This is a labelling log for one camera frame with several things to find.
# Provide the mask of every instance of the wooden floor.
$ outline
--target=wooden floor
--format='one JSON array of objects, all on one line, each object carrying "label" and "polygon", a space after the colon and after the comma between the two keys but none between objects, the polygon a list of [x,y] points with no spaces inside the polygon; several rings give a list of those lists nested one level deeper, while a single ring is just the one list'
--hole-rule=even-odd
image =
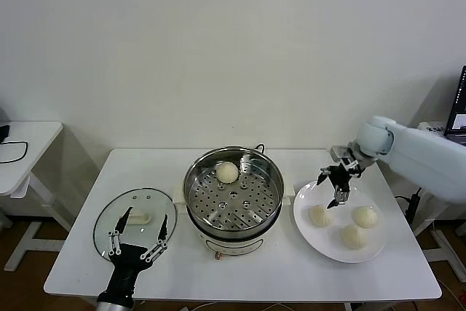
[{"label": "wooden floor", "polygon": [[[57,253],[48,252],[28,252],[16,272],[5,272],[3,266],[7,262],[9,255],[19,242],[24,231],[28,227],[27,221],[15,222],[13,228],[3,229],[0,232],[0,300],[2,311],[21,310],[67,310],[67,311],[90,311],[94,307],[78,298],[51,296],[45,294],[43,286],[50,269],[57,257]],[[443,230],[449,239],[450,244],[455,248],[458,256],[466,264],[466,245],[461,238],[454,234],[453,224],[436,225],[436,228]],[[65,239],[66,231],[58,224],[52,222],[43,223],[37,238],[43,239]],[[423,249],[436,248],[436,244],[429,232],[426,230],[418,237],[419,244]],[[450,266],[446,262],[436,262],[431,264],[433,272],[440,278],[457,297],[466,294],[464,286],[457,280]],[[183,306],[190,310],[201,303],[193,302],[146,302],[138,307],[137,311],[163,310],[177,311]],[[214,304],[202,308],[202,311],[261,311],[270,304],[249,304],[249,303],[228,303]],[[295,311],[337,311],[344,310],[342,304],[287,304]],[[438,300],[428,302],[416,302],[419,311],[460,311],[461,308],[454,300],[454,297],[443,290],[443,295]],[[277,305],[271,311],[286,310]],[[395,306],[396,311],[415,311],[412,302],[404,302]]]}]

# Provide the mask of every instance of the pot handle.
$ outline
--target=pot handle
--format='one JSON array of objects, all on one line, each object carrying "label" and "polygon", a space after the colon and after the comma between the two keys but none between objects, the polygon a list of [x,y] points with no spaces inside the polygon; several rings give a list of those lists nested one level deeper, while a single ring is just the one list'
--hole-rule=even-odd
[{"label": "pot handle", "polygon": [[173,196],[173,204],[178,209],[178,213],[187,214],[188,211],[186,209],[186,202],[184,200],[183,186],[179,184],[173,187],[172,196]]},{"label": "pot handle", "polygon": [[283,191],[283,198],[282,198],[282,205],[291,205],[291,198],[296,196],[294,192],[293,183],[289,181],[288,178],[283,178],[284,184],[284,191]]}]

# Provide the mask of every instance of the steamed bun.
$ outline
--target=steamed bun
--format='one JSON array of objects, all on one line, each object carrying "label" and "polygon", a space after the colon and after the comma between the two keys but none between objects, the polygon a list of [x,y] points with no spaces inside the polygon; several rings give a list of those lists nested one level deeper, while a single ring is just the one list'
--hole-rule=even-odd
[{"label": "steamed bun", "polygon": [[361,249],[367,245],[367,237],[363,229],[357,225],[346,226],[342,233],[343,243],[351,249]]},{"label": "steamed bun", "polygon": [[322,205],[314,205],[309,210],[309,217],[317,227],[327,227],[332,222],[332,215]]},{"label": "steamed bun", "polygon": [[357,207],[353,213],[353,219],[364,229],[371,229],[379,222],[379,216],[372,207]]},{"label": "steamed bun", "polygon": [[231,162],[223,162],[217,167],[217,180],[224,184],[236,181],[239,174],[237,166]]}]

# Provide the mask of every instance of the glass lid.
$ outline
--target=glass lid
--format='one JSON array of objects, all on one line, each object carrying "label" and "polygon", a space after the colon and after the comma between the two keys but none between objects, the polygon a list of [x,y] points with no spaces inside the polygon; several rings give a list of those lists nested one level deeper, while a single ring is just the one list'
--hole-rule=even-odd
[{"label": "glass lid", "polygon": [[159,237],[167,215],[167,240],[176,225],[176,209],[170,197],[158,189],[132,189],[112,200],[100,213],[94,226],[94,246],[103,258],[109,260],[108,232],[114,231],[118,220],[133,207],[121,243],[150,248]]}]

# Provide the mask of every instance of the white plate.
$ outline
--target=white plate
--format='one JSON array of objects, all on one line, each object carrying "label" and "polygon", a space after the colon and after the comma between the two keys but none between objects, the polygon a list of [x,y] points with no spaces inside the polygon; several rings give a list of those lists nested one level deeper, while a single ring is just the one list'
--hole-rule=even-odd
[{"label": "white plate", "polygon": [[[304,239],[323,255],[337,261],[357,263],[372,259],[380,253],[385,243],[384,217],[376,203],[362,191],[362,187],[351,186],[349,199],[344,205],[330,209],[333,221],[328,227],[316,227],[309,209],[314,205],[327,205],[333,199],[333,187],[329,180],[316,186],[310,182],[299,190],[294,201],[293,213],[296,225]],[[348,248],[341,238],[346,225],[354,224],[352,212],[360,206],[370,206],[379,215],[378,224],[372,229],[362,229],[368,237],[368,244],[361,249]]]}]

